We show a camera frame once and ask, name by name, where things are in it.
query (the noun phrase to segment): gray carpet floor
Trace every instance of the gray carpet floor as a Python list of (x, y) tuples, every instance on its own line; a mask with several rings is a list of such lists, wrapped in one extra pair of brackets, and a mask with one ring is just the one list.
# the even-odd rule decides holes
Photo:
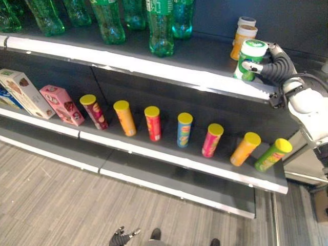
[[(328, 245), (307, 190), (277, 195), (280, 245)], [(254, 220), (80, 170), (0, 142), (0, 245), (105, 246), (114, 231), (154, 228), (170, 246), (274, 245), (270, 194), (256, 190)]]

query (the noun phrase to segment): black shoe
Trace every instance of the black shoe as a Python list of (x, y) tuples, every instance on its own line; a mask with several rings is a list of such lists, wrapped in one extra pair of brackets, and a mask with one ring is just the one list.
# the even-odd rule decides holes
[(161, 232), (159, 228), (156, 228), (153, 230), (152, 235), (150, 236), (150, 239), (153, 240), (160, 240)]
[(220, 241), (217, 238), (214, 238), (210, 246), (220, 246)]

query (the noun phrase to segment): green and white can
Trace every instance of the green and white can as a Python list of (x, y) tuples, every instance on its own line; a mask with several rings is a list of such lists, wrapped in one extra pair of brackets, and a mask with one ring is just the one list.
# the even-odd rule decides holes
[(252, 81), (255, 77), (254, 73), (243, 68), (241, 63), (246, 59), (255, 63), (261, 62), (267, 49), (268, 45), (265, 42), (256, 39), (245, 40), (240, 50), (239, 61), (234, 72), (234, 77)]

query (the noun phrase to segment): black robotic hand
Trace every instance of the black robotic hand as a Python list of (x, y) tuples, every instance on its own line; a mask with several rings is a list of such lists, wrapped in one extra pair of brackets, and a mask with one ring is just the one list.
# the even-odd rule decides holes
[(116, 230), (111, 240), (109, 241), (109, 246), (123, 246), (130, 241), (130, 239), (140, 233), (140, 228), (132, 231), (128, 235), (124, 235), (124, 227), (120, 227)]

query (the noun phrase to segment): store shelf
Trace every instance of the store shelf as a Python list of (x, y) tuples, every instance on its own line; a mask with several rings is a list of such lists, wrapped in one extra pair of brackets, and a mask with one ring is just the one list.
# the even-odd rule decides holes
[(7, 50), (42, 55), (69, 62), (172, 83), (201, 91), (268, 103), (274, 87), (233, 78), (237, 62), (229, 57), (231, 42), (193, 37), (175, 41), (172, 57), (153, 56), (149, 33), (126, 30), (123, 45), (105, 45), (97, 24), (71, 28), (63, 35), (44, 37), (34, 23), (19, 33), (5, 34)]
[(177, 123), (174, 121), (161, 120), (162, 139), (151, 142), (144, 117), (134, 114), (134, 119), (139, 122), (137, 134), (126, 137), (121, 126), (113, 117), (110, 126), (105, 131), (95, 129), (92, 121), (86, 120), (80, 128), (80, 139), (95, 142), (127, 151), (129, 153), (146, 156), (149, 158), (165, 161), (183, 168), (201, 171), (213, 176), (239, 182), (244, 185), (274, 191), (282, 194), (288, 192), (288, 185), (284, 174), (283, 164), (276, 163), (265, 173), (254, 168), (255, 158), (258, 158), (267, 149), (263, 143), (241, 167), (233, 166), (230, 155), (236, 148), (238, 138), (236, 136), (223, 135), (212, 158), (205, 158), (201, 154), (202, 144), (206, 135), (205, 128), (193, 127), (190, 143), (187, 148), (179, 148), (176, 144)]
[(45, 119), (38, 118), (36, 116), (32, 116), (23, 109), (17, 110), (3, 104), (0, 105), (0, 115), (7, 118), (22, 121), (30, 125), (45, 128), (47, 130), (65, 134), (74, 138), (78, 138), (78, 134), (79, 134), (78, 128), (63, 123), (57, 115), (54, 115), (51, 118), (51, 120), (45, 120)]
[(0, 117), (0, 140), (97, 173), (111, 149)]
[(114, 151), (100, 174), (246, 218), (255, 217), (254, 189), (164, 162)]

